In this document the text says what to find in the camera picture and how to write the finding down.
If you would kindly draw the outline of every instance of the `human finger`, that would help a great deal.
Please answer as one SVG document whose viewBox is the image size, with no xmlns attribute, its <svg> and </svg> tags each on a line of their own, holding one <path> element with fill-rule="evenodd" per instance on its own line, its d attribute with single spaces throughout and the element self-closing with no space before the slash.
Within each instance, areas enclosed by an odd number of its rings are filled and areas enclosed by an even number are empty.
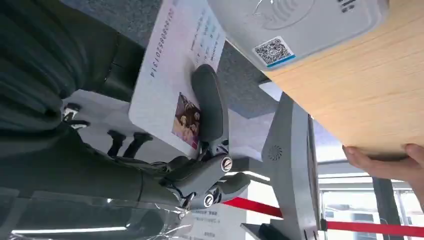
<svg viewBox="0 0 424 240">
<path fill-rule="evenodd" d="M 408 181 L 413 170 L 411 162 L 407 159 L 379 161 L 369 158 L 356 147 L 344 147 L 343 150 L 350 164 L 364 170 L 373 177 Z"/>
<path fill-rule="evenodd" d="M 424 148 L 417 144 L 407 144 L 405 152 L 414 159 L 422 168 L 424 168 Z"/>
</svg>

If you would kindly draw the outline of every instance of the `speaker grille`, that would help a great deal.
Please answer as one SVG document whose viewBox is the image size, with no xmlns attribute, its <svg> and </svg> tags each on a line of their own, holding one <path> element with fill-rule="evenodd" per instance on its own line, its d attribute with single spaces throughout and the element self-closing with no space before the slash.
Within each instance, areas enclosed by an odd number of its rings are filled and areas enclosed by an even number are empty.
<svg viewBox="0 0 424 240">
<path fill-rule="evenodd" d="M 283 155 L 283 149 L 278 145 L 273 145 L 268 151 L 268 158 L 271 161 L 278 161 Z"/>
</svg>

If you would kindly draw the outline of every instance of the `red barrier tape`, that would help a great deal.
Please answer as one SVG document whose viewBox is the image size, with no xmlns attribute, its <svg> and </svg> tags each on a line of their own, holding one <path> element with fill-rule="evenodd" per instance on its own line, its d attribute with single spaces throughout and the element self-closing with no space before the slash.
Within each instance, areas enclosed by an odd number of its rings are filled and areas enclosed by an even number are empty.
<svg viewBox="0 0 424 240">
<path fill-rule="evenodd" d="M 233 200 L 223 202 L 223 204 L 233 206 L 239 209 L 250 210 L 260 214 L 267 214 L 270 216 L 283 218 L 279 207 L 269 206 L 257 201 L 251 201 L 241 197 L 236 197 Z"/>
<path fill-rule="evenodd" d="M 327 227 L 328 229 L 345 230 L 352 232 L 424 237 L 424 227 L 419 226 L 327 221 Z"/>
<path fill-rule="evenodd" d="M 223 204 L 236 207 L 239 209 L 254 211 L 261 214 L 267 214 L 274 217 L 282 218 L 283 214 L 280 208 L 269 206 L 260 202 L 247 200 L 236 197 L 233 200 L 223 202 Z M 391 224 L 374 224 L 361 222 L 342 222 L 327 221 L 327 229 L 344 230 L 352 232 L 375 233 L 398 236 L 424 237 L 424 227 L 418 226 L 401 226 Z"/>
</svg>

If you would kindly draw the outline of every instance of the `fingernail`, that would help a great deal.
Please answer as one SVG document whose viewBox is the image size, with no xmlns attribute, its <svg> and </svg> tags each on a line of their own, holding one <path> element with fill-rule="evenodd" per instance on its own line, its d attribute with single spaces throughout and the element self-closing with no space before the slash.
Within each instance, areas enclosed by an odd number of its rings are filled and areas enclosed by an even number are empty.
<svg viewBox="0 0 424 240">
<path fill-rule="evenodd" d="M 349 147 L 349 146 L 343 145 L 341 148 L 343 149 L 343 151 L 345 153 L 348 153 L 350 155 L 354 155 L 355 154 L 355 149 L 353 149 L 353 147 Z"/>
</svg>

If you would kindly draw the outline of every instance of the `human hand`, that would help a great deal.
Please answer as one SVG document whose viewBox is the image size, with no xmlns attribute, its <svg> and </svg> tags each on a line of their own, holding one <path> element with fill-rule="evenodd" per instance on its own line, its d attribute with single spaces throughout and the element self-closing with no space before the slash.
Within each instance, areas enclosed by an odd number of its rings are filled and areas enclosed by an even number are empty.
<svg viewBox="0 0 424 240">
<path fill-rule="evenodd" d="M 358 148 L 343 146 L 349 163 L 381 179 L 405 181 L 411 186 L 424 187 L 424 148 L 416 144 L 407 144 L 405 152 L 409 157 L 400 161 L 372 160 Z"/>
</svg>

